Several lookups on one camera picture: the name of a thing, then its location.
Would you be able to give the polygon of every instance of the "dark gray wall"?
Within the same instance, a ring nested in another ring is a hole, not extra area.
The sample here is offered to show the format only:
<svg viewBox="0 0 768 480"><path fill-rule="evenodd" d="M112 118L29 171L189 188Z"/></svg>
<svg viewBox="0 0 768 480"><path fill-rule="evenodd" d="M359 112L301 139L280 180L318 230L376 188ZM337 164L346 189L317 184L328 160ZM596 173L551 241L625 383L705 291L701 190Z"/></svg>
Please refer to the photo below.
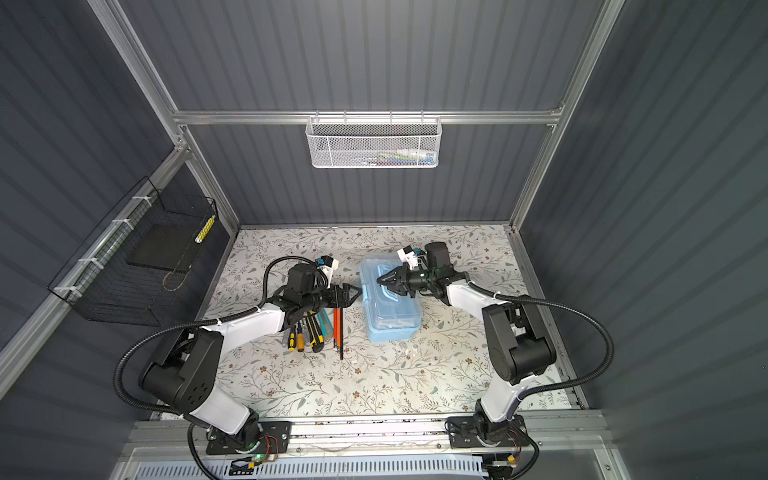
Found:
<svg viewBox="0 0 768 480"><path fill-rule="evenodd" d="M240 222L508 220L548 127L443 128L440 165L319 169L301 126L190 127Z"/></svg>
<svg viewBox="0 0 768 480"><path fill-rule="evenodd" d="M629 2L522 229L634 480L768 476L767 18Z"/></svg>
<svg viewBox="0 0 768 480"><path fill-rule="evenodd" d="M543 110L600 0L123 2L182 110Z"/></svg>
<svg viewBox="0 0 768 480"><path fill-rule="evenodd" d="M172 144L85 1L0 2L0 64L2 347ZM0 401L0 478L108 476L146 417L112 392L112 369L146 331L63 320Z"/></svg>
<svg viewBox="0 0 768 480"><path fill-rule="evenodd" d="M0 347L173 147L88 4L0 2Z"/></svg>

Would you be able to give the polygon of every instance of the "toolbox lid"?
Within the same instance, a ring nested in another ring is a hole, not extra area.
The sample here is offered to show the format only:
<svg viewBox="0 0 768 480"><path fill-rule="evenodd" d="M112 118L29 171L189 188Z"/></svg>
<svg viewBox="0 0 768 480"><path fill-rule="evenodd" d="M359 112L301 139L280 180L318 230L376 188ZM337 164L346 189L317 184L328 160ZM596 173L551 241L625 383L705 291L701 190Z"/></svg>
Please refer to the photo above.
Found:
<svg viewBox="0 0 768 480"><path fill-rule="evenodd" d="M401 266L397 253L371 253L360 263L362 302L373 329L412 329L422 324L422 307L410 296L396 295L376 279Z"/></svg>

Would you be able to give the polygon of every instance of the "black mounting plate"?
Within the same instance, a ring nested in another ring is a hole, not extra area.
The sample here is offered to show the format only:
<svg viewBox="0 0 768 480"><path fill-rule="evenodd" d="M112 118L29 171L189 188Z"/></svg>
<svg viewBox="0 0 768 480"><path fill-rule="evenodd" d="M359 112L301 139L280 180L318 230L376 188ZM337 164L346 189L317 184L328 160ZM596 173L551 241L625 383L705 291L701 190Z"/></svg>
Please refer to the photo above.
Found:
<svg viewBox="0 0 768 480"><path fill-rule="evenodd" d="M290 440L290 428L291 422L259 422L263 430L264 435L269 435L277 439L277 452L285 453L288 451L288 441ZM206 455L238 455L236 449L240 446L233 442L226 435L222 435L218 439L214 439L208 442L208 446L205 448ZM270 455L275 452L275 442L270 439ZM256 450L249 455L257 453L266 453L266 442L262 441Z"/></svg>
<svg viewBox="0 0 768 480"><path fill-rule="evenodd" d="M478 436L473 433L475 429L475 421L471 416L457 416L448 417L447 422L452 422L459 427L459 432L455 432L454 435L449 434L452 449L482 449L488 445L480 443ZM523 429L523 432L527 430L525 427L525 420L520 415L515 415L515 418L510 423L517 429ZM528 446L528 440L525 437L521 437L517 433L510 430L507 435L494 447L526 447Z"/></svg>

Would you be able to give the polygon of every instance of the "floral tablecloth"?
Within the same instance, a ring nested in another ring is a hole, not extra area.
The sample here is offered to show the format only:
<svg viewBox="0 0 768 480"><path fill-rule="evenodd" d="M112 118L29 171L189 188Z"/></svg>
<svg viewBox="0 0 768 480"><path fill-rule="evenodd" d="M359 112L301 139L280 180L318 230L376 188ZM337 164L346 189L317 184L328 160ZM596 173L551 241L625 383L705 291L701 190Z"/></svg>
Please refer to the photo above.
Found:
<svg viewBox="0 0 768 480"><path fill-rule="evenodd" d="M266 265L283 255L341 263L334 283L359 285L359 265L369 252L394 251L441 240L459 270L483 286L525 293L502 226L306 228L243 230L221 275L206 317L255 305ZM292 262L270 276L270 293L285 281ZM403 342L371 343L360 301L345 310L344 360L327 346L321 353L289 353L282 333L265 336L223 357L220 386L266 417L466 412L490 381L482 321L437 300L420 298L422 328ZM559 382L553 366L542 376ZM561 391L526 399L521 409L569 409Z"/></svg>

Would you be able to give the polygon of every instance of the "yellow connector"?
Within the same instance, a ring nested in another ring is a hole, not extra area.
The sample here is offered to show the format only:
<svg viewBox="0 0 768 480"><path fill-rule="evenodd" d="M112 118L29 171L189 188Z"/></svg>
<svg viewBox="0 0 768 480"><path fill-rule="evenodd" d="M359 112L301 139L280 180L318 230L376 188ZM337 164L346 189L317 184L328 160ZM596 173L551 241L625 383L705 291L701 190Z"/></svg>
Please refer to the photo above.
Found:
<svg viewBox="0 0 768 480"><path fill-rule="evenodd" d="M195 237L194 239L195 243L203 243L203 239L205 238L206 235L208 235L208 232L210 232L210 228L214 225L215 221L216 221L216 215L211 215L211 217L205 223L205 226L203 226L203 229L200 230L200 232L197 234L197 237Z"/></svg>

